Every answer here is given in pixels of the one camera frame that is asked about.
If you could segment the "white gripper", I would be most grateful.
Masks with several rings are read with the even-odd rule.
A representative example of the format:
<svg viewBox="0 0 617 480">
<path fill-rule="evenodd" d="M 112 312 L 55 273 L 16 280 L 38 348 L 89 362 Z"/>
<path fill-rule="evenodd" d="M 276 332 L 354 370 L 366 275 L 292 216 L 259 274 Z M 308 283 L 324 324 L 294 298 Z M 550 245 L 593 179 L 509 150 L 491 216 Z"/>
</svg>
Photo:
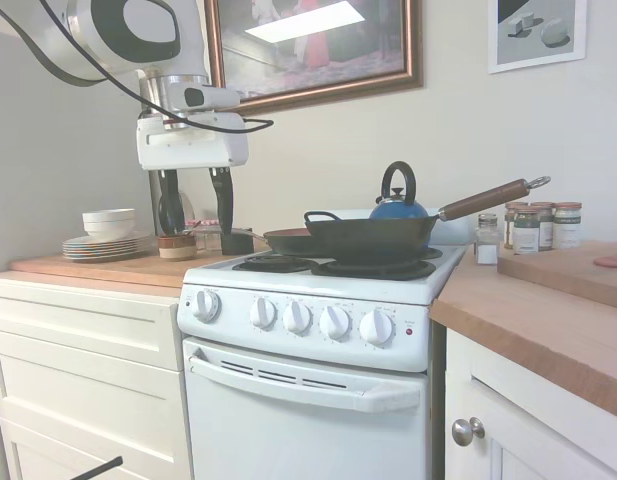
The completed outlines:
<svg viewBox="0 0 617 480">
<path fill-rule="evenodd" d="M 184 126 L 166 129 L 159 117 L 137 121 L 138 159 L 144 170 L 158 172 L 161 197 L 159 223 L 166 235 L 182 232 L 182 203 L 178 169 L 212 168 L 210 177 L 217 199 L 217 218 L 223 235 L 233 227 L 233 182 L 229 168 L 244 165 L 249 158 L 245 134 L 226 134 Z"/>
</svg>

